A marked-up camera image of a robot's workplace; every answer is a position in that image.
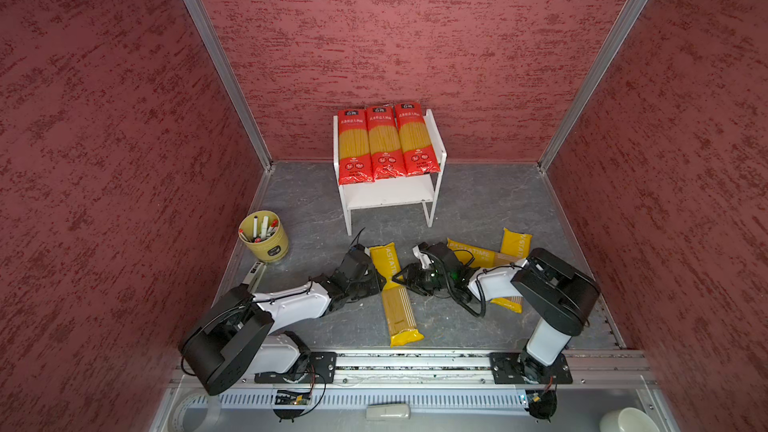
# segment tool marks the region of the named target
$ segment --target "red package end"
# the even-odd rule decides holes
[[[400,136],[392,108],[390,106],[369,107],[366,109],[366,118],[374,179],[405,177],[406,165],[402,159]]]
[[[402,156],[406,161],[408,177],[423,176],[432,172],[440,172],[440,165],[429,139],[427,125],[422,115],[422,107],[418,102],[404,102],[395,105],[397,125],[401,130],[400,140],[403,142]]]
[[[339,185],[373,182],[366,111],[339,111]]]

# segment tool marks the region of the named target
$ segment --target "spaghetti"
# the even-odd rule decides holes
[[[368,137],[371,144],[373,178],[403,177],[406,166],[400,150],[400,136],[395,127],[395,116],[391,106],[369,107]]]
[[[339,111],[339,185],[373,182],[366,111]]]
[[[420,176],[440,172],[435,149],[432,148],[432,141],[422,116],[422,107],[418,102],[399,103],[395,105],[395,115],[402,154],[406,162],[406,174]]]

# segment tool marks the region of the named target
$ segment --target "red wall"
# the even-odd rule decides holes
[[[0,430],[144,432],[258,161],[181,0],[0,10]]]
[[[681,427],[768,430],[768,0],[650,0],[550,174]]]
[[[448,156],[535,162],[625,0],[203,0],[275,158],[341,107],[421,100]]]

